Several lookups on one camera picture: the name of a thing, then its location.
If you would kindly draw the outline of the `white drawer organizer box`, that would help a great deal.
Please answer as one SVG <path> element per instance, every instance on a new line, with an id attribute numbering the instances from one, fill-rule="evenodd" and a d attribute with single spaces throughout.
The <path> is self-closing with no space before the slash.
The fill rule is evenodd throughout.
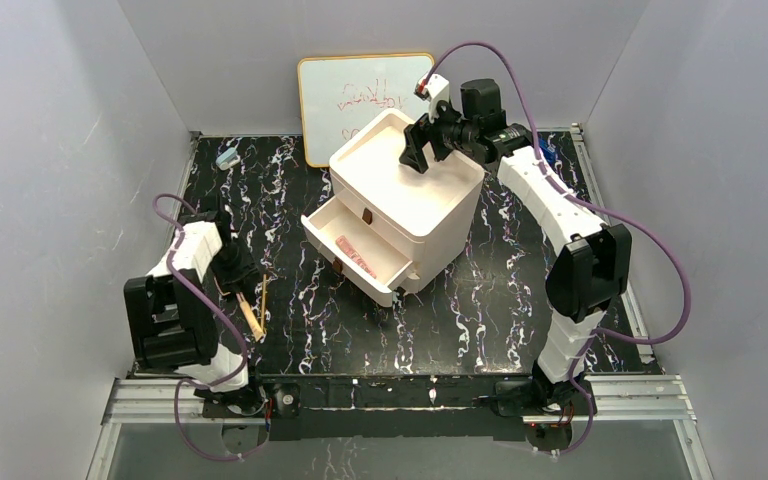
<path id="1" fill-rule="evenodd" d="M 484 170 L 454 151 L 419 173 L 399 162 L 412 119 L 389 108 L 329 159 L 334 193 L 412 264 L 400 287 L 423 290 L 464 250 Z"/>

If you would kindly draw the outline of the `pink lipstick box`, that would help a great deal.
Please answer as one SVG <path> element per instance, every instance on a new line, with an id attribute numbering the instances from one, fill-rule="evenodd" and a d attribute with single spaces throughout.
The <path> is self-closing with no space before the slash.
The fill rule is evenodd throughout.
<path id="1" fill-rule="evenodd" d="M 344 255 L 346 255 L 352 262 L 354 262 L 356 265 L 358 265 L 369 276 L 371 276 L 374 279 L 377 278 L 377 275 L 374 272 L 374 270 L 363 259 L 363 257 L 360 255 L 360 253 L 357 251 L 357 249 L 351 244 L 351 242 L 346 238 L 345 235 L 339 236 L 335 240 L 335 244 L 337 245 L 337 247 L 340 249 L 340 251 Z"/>

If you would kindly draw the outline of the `white drawer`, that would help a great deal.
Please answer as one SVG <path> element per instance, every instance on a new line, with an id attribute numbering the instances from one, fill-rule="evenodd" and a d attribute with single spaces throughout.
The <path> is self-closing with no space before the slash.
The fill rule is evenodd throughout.
<path id="1" fill-rule="evenodd" d="M 333 197 L 301 217 L 308 241 L 327 263 L 382 307 L 412 272 L 412 261 Z"/>

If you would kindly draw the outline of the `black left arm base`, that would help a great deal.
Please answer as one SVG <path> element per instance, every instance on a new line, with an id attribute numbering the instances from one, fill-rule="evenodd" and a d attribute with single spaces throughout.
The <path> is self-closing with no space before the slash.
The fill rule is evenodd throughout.
<path id="1" fill-rule="evenodd" d="M 292 419 L 300 413 L 301 389 L 297 383 L 260 376 L 239 390 L 196 390 L 194 394 L 204 400 L 203 415 L 209 418 Z"/>

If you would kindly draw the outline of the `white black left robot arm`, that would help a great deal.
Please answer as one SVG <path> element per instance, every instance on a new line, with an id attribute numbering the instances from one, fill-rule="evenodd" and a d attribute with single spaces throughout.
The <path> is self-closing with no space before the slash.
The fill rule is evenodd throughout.
<path id="1" fill-rule="evenodd" d="M 183 218 L 173 244 L 145 275 L 126 281 L 124 303 L 136 363 L 142 370 L 175 372 L 213 392 L 235 391 L 249 383 L 248 355 L 220 340 L 206 304 L 205 278 L 224 297 L 249 301 L 261 280 L 231 215 L 213 210 Z"/>

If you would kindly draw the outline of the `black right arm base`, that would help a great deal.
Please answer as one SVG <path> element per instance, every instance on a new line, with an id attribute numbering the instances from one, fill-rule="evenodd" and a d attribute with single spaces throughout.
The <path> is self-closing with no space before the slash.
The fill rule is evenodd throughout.
<path id="1" fill-rule="evenodd" d="M 564 413 L 568 418 L 574 414 L 595 414 L 592 385 L 579 374 L 569 379 L 552 383 L 542 372 L 513 380 L 501 380 L 493 385 L 489 394 L 472 400 L 474 407 L 489 408 L 500 417 L 524 417 L 538 414 L 556 415 Z"/>

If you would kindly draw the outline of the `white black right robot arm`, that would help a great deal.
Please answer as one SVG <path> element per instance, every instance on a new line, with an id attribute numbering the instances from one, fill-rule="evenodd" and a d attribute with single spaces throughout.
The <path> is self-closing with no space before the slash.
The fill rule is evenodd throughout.
<path id="1" fill-rule="evenodd" d="M 497 165 L 499 183 L 525 206 L 555 251 L 545 280 L 552 311 L 547 342 L 519 390 L 536 405 L 560 403 L 581 389 L 588 343 L 626 291 L 631 234 L 577 205 L 544 159 L 536 131 L 508 122 L 494 80 L 463 83 L 461 111 L 452 106 L 449 83 L 440 75 L 419 81 L 415 94 L 428 111 L 405 128 L 400 163 L 424 174 L 432 161 L 460 153 L 479 165 Z"/>

